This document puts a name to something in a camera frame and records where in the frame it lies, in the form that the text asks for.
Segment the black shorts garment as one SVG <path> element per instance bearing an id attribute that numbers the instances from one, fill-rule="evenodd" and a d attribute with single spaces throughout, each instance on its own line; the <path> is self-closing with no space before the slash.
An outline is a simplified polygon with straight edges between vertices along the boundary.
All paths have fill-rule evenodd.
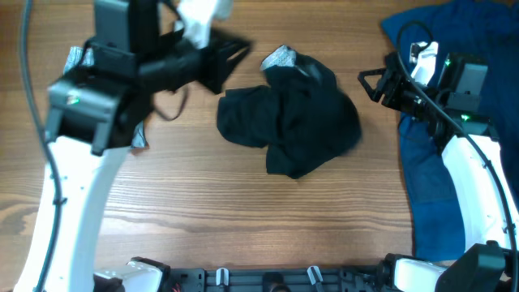
<path id="1" fill-rule="evenodd" d="M 360 141 L 358 111 L 324 64 L 281 45 L 260 69 L 265 85 L 220 98 L 217 129 L 231 143 L 266 148 L 268 174 L 301 178 Z"/>

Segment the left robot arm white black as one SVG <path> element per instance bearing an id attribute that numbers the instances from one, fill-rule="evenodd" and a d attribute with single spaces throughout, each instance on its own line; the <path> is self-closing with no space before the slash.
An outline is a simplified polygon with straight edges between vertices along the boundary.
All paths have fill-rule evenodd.
<path id="1" fill-rule="evenodd" d="M 110 188 L 130 153 L 135 130 L 156 111 L 157 92 L 196 81 L 213 93 L 247 56 L 248 40 L 212 26 L 231 1 L 167 2 L 177 17 L 161 32 L 158 1 L 97 1 L 94 35 L 78 62 L 48 89 L 36 133 L 47 164 L 28 258 L 18 291 L 169 291 L 168 265 L 141 257 L 94 269 Z"/>

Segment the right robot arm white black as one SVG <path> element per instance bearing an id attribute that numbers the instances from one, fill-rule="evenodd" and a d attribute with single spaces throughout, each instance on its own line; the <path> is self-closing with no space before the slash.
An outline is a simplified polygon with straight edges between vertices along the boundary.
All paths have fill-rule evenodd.
<path id="1" fill-rule="evenodd" d="M 488 65 L 471 54 L 451 53 L 431 88 L 427 81 L 434 69 L 418 57 L 408 72 L 394 52 L 383 68 L 358 74 L 372 101 L 427 123 L 456 191 L 465 253 L 449 268 L 415 276 L 436 291 L 516 291 L 518 211 L 502 169 L 497 131 L 489 117 L 478 114 Z"/>

